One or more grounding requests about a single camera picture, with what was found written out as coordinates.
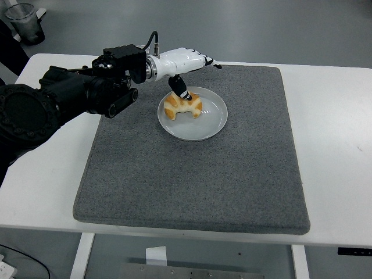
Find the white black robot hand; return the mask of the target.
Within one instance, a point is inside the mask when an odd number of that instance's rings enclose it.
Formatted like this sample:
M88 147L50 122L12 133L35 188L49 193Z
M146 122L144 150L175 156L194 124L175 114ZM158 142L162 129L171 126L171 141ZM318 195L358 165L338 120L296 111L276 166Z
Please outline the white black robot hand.
M161 53L159 57L148 55L146 57L146 79L158 81L164 76L168 76L171 90L179 98L191 101L192 96L180 74L196 71L209 65L221 69L219 62L207 55L194 49L178 48Z

